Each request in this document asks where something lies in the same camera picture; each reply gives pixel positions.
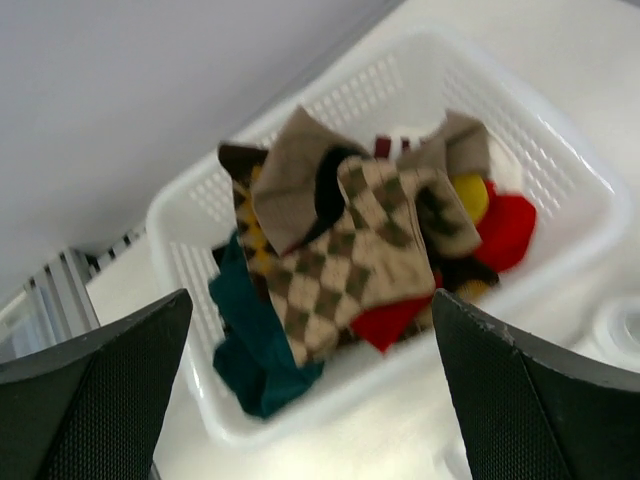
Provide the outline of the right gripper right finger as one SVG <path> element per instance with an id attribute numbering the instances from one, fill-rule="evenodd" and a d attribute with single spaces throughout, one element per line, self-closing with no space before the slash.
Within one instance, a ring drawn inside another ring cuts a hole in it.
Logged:
<path id="1" fill-rule="evenodd" d="M 639 376 L 509 325 L 445 290 L 439 355 L 474 479 L 636 479 Z"/>

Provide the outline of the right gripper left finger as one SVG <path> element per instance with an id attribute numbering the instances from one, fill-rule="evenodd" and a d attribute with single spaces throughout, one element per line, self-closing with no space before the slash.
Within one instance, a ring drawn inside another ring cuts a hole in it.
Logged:
<path id="1" fill-rule="evenodd" d="M 192 309 L 179 289 L 2 364 L 2 478 L 148 478 Z"/>

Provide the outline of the brown argyle sock short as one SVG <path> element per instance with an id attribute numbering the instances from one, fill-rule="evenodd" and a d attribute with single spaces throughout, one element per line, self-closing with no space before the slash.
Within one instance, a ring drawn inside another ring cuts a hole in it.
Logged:
<path id="1" fill-rule="evenodd" d="M 480 236 L 445 173 L 350 157 L 338 168 L 345 209 L 266 276 L 297 366 L 324 360 L 365 311 L 435 290 L 427 251 L 472 253 Z"/>

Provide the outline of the brown argyle sock long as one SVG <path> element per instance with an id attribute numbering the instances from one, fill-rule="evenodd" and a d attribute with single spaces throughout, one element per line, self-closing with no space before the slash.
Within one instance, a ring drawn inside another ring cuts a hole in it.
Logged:
<path id="1" fill-rule="evenodd" d="M 251 187 L 258 180 L 268 151 L 253 146 L 221 143 L 218 159 L 232 181 L 238 243 L 243 251 L 249 279 L 263 301 L 270 295 L 266 276 L 278 259 L 264 234 L 253 207 Z"/>

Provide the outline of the tan striped sock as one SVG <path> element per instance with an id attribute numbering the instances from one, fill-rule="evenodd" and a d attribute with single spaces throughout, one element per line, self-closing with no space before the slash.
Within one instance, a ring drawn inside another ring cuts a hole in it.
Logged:
<path id="1" fill-rule="evenodd" d="M 262 231 L 277 254 L 303 239 L 316 221 L 316 174 L 333 147 L 369 155 L 363 145 L 331 130 L 301 106 L 271 145 L 252 183 L 251 198 Z"/>
<path id="2" fill-rule="evenodd" d="M 377 134 L 373 142 L 376 158 L 400 165 L 438 168 L 449 177 L 491 171 L 489 131 L 478 119 L 447 110 L 439 122 L 428 127 L 395 127 Z"/>

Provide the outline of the black white-striped sock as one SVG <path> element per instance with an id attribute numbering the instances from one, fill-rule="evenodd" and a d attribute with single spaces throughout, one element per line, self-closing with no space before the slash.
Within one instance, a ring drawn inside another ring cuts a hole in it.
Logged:
<path id="1" fill-rule="evenodd" d="M 332 226 L 342 215 L 345 201 L 340 192 L 337 169 L 349 157 L 361 157 L 362 153 L 351 147 L 331 147 L 322 157 L 316 172 L 314 207 L 315 227 L 321 231 Z"/>

